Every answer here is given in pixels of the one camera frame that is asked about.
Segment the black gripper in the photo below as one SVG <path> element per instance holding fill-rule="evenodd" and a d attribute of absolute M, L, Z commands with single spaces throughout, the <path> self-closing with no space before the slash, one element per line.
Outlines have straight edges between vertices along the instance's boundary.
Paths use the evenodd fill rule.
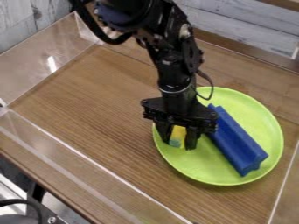
<path fill-rule="evenodd" d="M 196 148 L 201 133 L 212 133 L 216 130 L 217 113 L 199 101 L 191 103 L 185 112 L 180 111 L 181 106 L 175 112 L 167 109 L 161 97 L 141 100 L 141 106 L 144 118 L 153 121 L 160 138 L 167 144 L 175 125 L 188 127 L 184 138 L 187 150 Z"/>

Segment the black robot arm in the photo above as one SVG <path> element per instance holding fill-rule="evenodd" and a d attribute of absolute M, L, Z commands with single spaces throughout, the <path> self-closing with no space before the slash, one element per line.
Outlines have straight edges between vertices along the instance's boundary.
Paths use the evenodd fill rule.
<path fill-rule="evenodd" d="M 101 41 L 120 45 L 133 38 L 147 50 L 161 96 L 141 100 L 144 118 L 153 121 L 164 142 L 173 127 L 183 126 L 184 147 L 195 149 L 201 135 L 216 130 L 217 114 L 199 102 L 196 78 L 209 76 L 200 70 L 203 51 L 183 10 L 173 0 L 96 0 L 93 10 L 84 0 L 69 3 Z"/>

